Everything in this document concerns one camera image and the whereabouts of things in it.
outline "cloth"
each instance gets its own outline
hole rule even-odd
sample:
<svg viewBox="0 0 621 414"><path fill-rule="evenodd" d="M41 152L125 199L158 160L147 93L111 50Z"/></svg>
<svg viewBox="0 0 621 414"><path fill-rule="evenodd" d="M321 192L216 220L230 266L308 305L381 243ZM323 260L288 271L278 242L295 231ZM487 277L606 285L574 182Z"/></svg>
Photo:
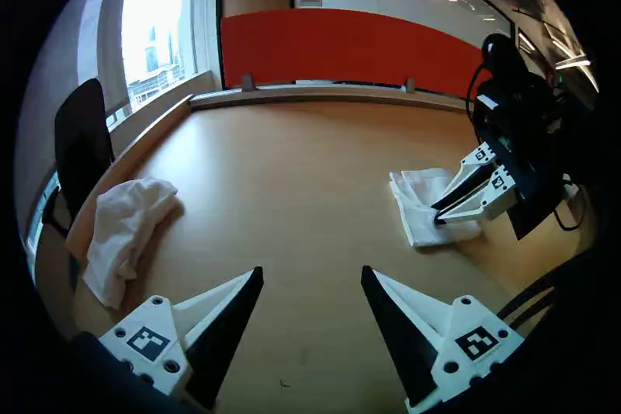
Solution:
<svg viewBox="0 0 621 414"><path fill-rule="evenodd" d="M401 210L401 220L410 245L441 245L465 241L478 236L479 224L474 221L434 225L436 209L431 208L453 179L445 169L431 168L390 174L390 188Z"/></svg>
<svg viewBox="0 0 621 414"><path fill-rule="evenodd" d="M177 189L168 181L133 179L97 197L95 230L83 280L105 306L118 309L127 280L155 226L175 206Z"/></svg>

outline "cable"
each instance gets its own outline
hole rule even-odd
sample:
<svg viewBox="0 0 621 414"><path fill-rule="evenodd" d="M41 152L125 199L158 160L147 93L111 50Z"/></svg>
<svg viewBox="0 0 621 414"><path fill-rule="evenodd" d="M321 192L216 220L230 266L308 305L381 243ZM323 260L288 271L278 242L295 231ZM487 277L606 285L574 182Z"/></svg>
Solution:
<svg viewBox="0 0 621 414"><path fill-rule="evenodd" d="M563 182L563 184L574 184L575 186L578 186L578 191L576 192L574 197L577 196L580 193L580 186L578 184L575 184L575 183L573 183L571 181L567 181L567 180L565 180ZM554 218L557 219L557 223L560 226L560 229L562 229L563 231L576 231L582 225L582 220L585 219L585 210L586 210L586 207L583 207L582 208L582 216L580 217L580 221L578 223L576 223L574 226L565 226L563 224L563 222L560 220L560 217L559 217L559 214L557 212L557 209L554 209L553 213L554 213Z"/></svg>

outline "chair backrest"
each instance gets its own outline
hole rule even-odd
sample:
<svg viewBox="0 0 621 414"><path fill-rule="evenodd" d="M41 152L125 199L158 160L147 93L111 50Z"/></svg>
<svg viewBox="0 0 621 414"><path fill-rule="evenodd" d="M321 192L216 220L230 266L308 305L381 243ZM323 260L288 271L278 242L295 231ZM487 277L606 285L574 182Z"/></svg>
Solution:
<svg viewBox="0 0 621 414"><path fill-rule="evenodd" d="M57 111L54 149L58 181L73 221L114 161L103 90L97 79L80 85Z"/></svg>

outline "sky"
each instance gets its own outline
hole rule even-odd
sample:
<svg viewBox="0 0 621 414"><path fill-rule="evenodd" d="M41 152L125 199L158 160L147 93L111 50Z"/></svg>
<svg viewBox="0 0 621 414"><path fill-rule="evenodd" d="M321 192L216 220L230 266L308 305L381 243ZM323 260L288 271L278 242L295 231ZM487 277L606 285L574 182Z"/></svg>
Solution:
<svg viewBox="0 0 621 414"><path fill-rule="evenodd" d="M179 17L182 0L124 0L121 29L121 47L127 84L147 75L144 49L149 44L149 29L155 26L159 61L168 62L168 31L178 48Z"/></svg>

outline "black cable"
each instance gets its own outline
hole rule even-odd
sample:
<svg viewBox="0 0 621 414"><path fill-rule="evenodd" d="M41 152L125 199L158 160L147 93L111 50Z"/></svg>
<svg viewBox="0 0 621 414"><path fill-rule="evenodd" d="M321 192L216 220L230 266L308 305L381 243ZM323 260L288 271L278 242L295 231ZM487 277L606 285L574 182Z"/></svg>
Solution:
<svg viewBox="0 0 621 414"><path fill-rule="evenodd" d="M535 315L539 314L543 309L554 304L554 300L557 298L557 291L552 290L535 304L527 308L522 314L515 317L515 320L509 325L512 329L517 330L523 323L529 321Z"/></svg>
<svg viewBox="0 0 621 414"><path fill-rule="evenodd" d="M564 181L564 184L574 184L574 183L572 183L571 181ZM578 191L576 192L575 196L577 196L579 193L580 193L580 186L578 186ZM557 209L554 209L553 213L554 213L554 217L557 219L557 223L560 226L560 229L562 229L563 231L576 231L582 225L582 220L585 219L585 210L586 210L586 207L583 206L582 216L580 217L580 221L574 226L565 226L563 222L560 220Z"/></svg>

